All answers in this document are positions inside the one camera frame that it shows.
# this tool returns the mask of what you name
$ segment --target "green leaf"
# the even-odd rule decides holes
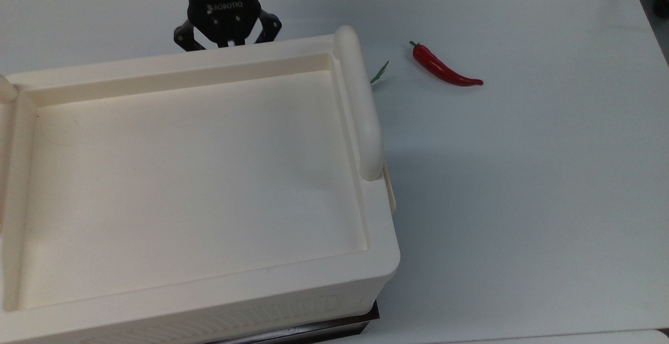
[[[381,67],[380,70],[378,70],[377,75],[370,81],[370,84],[380,79],[380,76],[383,75],[383,73],[385,72],[385,68],[388,67],[388,63],[390,63],[390,61],[385,62],[383,67]]]

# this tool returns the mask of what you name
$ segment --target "white plastic tray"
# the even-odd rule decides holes
[[[399,261],[353,29],[19,73],[0,342],[206,342],[365,313]]]

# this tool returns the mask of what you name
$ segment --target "tray handle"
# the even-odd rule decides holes
[[[345,25],[334,33],[334,57],[341,61],[358,139],[360,176],[365,180],[377,180],[384,163],[383,140],[363,51],[352,27]]]
[[[0,104],[9,104],[16,97],[19,96],[19,91],[16,90],[9,80],[0,75]]]

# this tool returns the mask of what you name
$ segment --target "table surface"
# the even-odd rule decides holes
[[[358,342],[669,327],[669,68],[638,0],[260,1],[278,39],[349,24],[370,75],[390,60],[402,261]],[[0,0],[0,72],[179,53],[186,8]],[[435,79],[408,41],[485,85]]]

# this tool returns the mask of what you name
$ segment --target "dark tray base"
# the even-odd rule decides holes
[[[363,315],[309,323],[308,325],[216,341],[210,344],[313,344],[314,342],[361,334],[365,327],[376,319],[378,319],[378,307],[375,302],[370,312]]]

